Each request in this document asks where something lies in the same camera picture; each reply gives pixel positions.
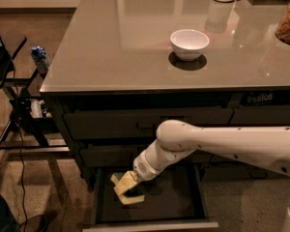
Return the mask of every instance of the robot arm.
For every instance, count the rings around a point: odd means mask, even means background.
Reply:
[[[112,176],[115,192],[124,204],[144,201],[144,196],[127,198],[125,192],[195,150],[290,176],[290,127],[199,128],[169,120],[159,125],[157,140],[134,160],[133,171]],[[283,231],[290,231],[290,206]]]

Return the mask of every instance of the glossy table top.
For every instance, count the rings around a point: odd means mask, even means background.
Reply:
[[[81,0],[41,92],[290,88],[290,45],[275,35],[285,12],[247,0]],[[172,53],[184,28],[210,38],[197,61]]]

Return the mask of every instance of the small white bowl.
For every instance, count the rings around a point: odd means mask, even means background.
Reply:
[[[193,29],[178,30],[170,40],[174,53],[183,61],[193,61],[201,56],[210,42],[205,34]]]

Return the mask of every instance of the black cable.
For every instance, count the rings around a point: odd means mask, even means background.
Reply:
[[[69,181],[70,179],[68,179],[67,182],[67,192],[66,192],[66,196],[65,196],[65,205],[64,205],[64,209],[63,209],[63,215],[62,215],[62,219],[61,219],[61,226],[60,226],[60,232],[62,232],[63,230],[63,226],[64,226],[64,220],[65,220],[65,216],[66,216],[66,212],[67,212],[67,207],[68,207],[68,196],[69,196]]]
[[[23,177],[24,177],[24,173],[25,173],[25,162],[23,159],[23,155],[22,155],[22,149],[23,149],[23,136],[22,136],[22,132],[21,132],[21,117],[20,114],[18,114],[18,99],[19,99],[19,90],[15,81],[15,74],[16,74],[16,69],[15,69],[15,64],[14,61],[12,60],[12,64],[13,64],[13,83],[14,83],[14,87],[16,90],[16,97],[15,97],[15,108],[16,108],[16,116],[17,116],[17,130],[18,130],[18,134],[20,136],[20,146],[19,146],[19,155],[20,155],[20,160],[21,160],[21,164],[22,164],[22,171],[21,171],[21,178],[20,178],[20,182],[21,182],[21,187],[22,187],[22,191],[23,191],[23,195],[22,195],[22,211],[25,215],[25,221],[24,221],[24,232],[26,231],[26,227],[27,227],[27,222],[28,222],[28,216],[27,216],[27,212],[26,212],[26,208],[25,208],[25,197],[26,197],[26,189],[25,189],[25,185],[24,185],[24,181],[23,181]]]

